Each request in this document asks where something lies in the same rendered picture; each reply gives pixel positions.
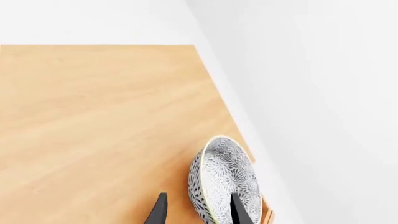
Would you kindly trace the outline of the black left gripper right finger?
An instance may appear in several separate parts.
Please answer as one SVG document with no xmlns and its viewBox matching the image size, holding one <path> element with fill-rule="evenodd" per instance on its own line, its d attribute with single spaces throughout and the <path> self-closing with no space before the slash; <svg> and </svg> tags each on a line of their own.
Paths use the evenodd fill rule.
<svg viewBox="0 0 398 224">
<path fill-rule="evenodd" d="M 236 192 L 231 194 L 230 208 L 233 224 L 254 224 Z"/>
</svg>

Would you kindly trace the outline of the black and white patterned bowl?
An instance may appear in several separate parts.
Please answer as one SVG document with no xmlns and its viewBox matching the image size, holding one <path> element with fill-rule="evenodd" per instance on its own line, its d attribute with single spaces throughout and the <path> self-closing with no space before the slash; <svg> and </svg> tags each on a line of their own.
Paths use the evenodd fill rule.
<svg viewBox="0 0 398 224">
<path fill-rule="evenodd" d="M 233 193 L 238 194 L 253 224 L 260 224 L 261 191 L 247 152 L 232 138 L 214 136 L 191 163 L 188 196 L 204 224 L 233 224 Z"/>
</svg>

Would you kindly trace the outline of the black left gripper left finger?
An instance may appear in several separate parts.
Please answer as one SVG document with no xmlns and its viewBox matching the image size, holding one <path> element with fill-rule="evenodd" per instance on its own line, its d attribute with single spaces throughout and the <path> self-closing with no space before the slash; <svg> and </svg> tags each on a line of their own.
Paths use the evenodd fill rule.
<svg viewBox="0 0 398 224">
<path fill-rule="evenodd" d="M 156 203 L 154 204 L 149 216 L 146 218 L 144 224 L 165 224 L 167 218 L 168 200 L 167 193 L 159 194 Z"/>
</svg>

